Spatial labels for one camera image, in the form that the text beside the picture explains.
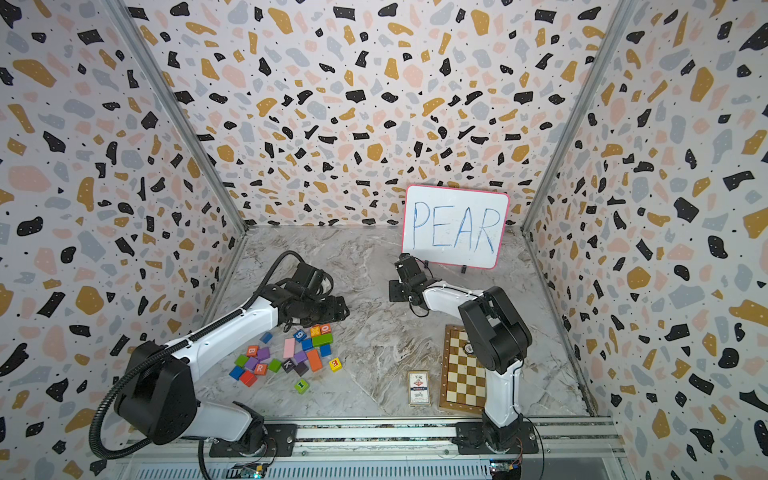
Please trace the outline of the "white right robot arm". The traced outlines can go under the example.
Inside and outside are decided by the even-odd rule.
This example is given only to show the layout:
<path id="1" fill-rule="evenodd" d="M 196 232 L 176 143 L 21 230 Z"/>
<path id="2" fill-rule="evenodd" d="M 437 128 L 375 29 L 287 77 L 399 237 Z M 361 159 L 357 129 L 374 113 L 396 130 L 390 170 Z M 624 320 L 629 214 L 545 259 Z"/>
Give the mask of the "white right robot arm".
<path id="1" fill-rule="evenodd" d="M 451 285 L 427 275 L 419 259 L 402 253 L 395 262 L 398 278 L 389 282 L 389 299 L 462 321 L 473 355 L 486 369 L 486 402 L 481 443 L 495 452 L 515 447 L 524 415 L 519 405 L 520 377 L 532 344 L 528 326 L 505 291 Z"/>

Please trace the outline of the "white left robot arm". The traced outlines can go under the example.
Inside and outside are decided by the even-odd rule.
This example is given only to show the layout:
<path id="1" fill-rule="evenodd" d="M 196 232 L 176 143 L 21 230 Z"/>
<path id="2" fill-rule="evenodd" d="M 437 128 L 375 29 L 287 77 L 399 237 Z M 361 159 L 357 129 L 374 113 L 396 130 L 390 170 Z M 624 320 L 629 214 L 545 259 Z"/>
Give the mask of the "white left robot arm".
<path id="1" fill-rule="evenodd" d="M 197 398 L 195 384 L 233 350 L 277 326 L 302 328 L 345 320 L 349 308 L 333 295 L 333 278 L 300 260 L 293 274 L 271 280 L 270 266 L 253 294 L 239 307 L 197 331 L 163 345 L 146 341 L 131 354 L 126 372 L 111 387 L 92 418 L 88 443 L 103 460 L 115 460 L 177 439 L 217 440 L 238 455 L 260 453 L 267 445 L 261 414 Z M 107 413 L 114 410 L 143 439 L 114 450 L 102 441 Z"/>

